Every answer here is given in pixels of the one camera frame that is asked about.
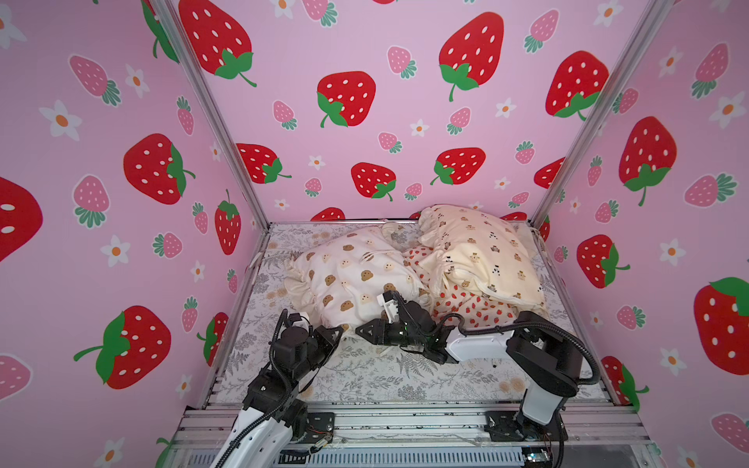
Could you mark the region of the cream cookie-print pillow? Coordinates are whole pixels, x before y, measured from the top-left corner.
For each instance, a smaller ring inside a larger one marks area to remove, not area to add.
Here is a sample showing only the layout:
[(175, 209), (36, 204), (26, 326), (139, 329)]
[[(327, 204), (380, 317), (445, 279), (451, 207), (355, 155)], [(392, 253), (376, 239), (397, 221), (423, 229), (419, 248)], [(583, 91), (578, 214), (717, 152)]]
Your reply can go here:
[(376, 227), (329, 240), (289, 261), (285, 288), (294, 309), (327, 328), (355, 328), (380, 317), (378, 296), (386, 292), (425, 309), (434, 303), (411, 263)]

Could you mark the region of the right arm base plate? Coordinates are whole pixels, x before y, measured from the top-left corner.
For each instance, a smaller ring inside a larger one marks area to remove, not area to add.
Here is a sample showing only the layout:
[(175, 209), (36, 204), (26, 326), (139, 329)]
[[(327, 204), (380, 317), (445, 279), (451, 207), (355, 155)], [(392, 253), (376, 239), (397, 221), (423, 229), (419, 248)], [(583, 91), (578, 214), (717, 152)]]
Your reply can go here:
[(569, 439), (559, 415), (554, 415), (549, 424), (541, 425), (520, 411), (487, 411), (484, 430), (498, 443), (558, 443)]

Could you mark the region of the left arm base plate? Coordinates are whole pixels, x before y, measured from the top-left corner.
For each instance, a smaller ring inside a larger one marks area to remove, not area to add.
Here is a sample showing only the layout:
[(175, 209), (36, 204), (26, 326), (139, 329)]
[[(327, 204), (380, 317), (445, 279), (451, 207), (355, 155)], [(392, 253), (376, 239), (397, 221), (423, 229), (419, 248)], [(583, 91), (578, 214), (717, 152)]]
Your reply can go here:
[(334, 438), (335, 413), (304, 413), (292, 424), (292, 443), (323, 445)]

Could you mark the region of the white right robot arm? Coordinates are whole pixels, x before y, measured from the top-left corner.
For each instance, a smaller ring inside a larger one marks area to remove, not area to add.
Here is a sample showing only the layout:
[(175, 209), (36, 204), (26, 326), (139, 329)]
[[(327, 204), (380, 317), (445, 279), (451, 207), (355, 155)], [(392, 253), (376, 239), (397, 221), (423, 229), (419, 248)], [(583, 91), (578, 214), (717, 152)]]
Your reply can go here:
[(581, 386), (596, 385), (601, 370), (581, 339), (532, 311), (514, 322), (470, 330), (465, 317), (449, 313), (439, 321), (415, 301), (397, 292), (378, 296), (382, 317), (356, 328), (356, 335), (376, 346), (397, 346), (438, 365), (484, 359), (512, 360), (532, 380), (514, 420), (537, 431), (554, 423)]

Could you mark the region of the white strawberry-print pillowcase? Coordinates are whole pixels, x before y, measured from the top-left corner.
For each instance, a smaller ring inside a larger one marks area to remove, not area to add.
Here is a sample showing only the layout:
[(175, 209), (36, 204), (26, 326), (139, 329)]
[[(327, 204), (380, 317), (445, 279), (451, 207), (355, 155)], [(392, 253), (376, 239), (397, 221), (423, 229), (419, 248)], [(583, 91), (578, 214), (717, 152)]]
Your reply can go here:
[[(433, 249), (417, 245), (402, 252), (405, 263), (410, 266), (428, 288), (432, 282), (432, 274), (421, 264)], [(519, 309), (512, 304), (497, 301), (494, 298), (480, 296), (470, 292), (468, 288), (451, 283), (445, 292), (430, 293), (432, 306), (429, 309), (435, 323), (445, 316), (454, 313), (464, 317), (466, 329), (486, 329), (493, 326), (503, 326), (514, 322), (519, 316)]]

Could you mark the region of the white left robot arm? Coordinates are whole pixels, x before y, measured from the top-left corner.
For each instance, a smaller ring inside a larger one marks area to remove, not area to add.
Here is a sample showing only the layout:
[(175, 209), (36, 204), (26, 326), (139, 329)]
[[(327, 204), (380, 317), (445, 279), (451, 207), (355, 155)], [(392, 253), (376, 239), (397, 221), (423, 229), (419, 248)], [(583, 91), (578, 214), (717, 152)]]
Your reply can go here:
[(248, 385), (215, 467), (270, 467), (290, 442), (306, 436), (312, 424), (300, 393), (331, 360), (346, 331), (314, 328), (302, 314), (282, 311), (269, 341), (269, 362)]

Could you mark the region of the cream bear-print pillow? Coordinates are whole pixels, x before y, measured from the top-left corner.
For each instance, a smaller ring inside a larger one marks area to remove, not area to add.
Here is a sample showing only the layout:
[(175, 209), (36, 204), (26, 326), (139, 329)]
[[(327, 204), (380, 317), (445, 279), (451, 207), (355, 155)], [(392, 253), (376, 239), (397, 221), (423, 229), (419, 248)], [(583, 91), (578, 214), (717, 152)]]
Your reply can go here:
[(419, 245), (431, 253), (413, 265), (435, 298), (476, 294), (520, 310), (546, 312), (532, 256), (509, 222), (468, 208), (435, 205), (421, 212), (419, 228)]

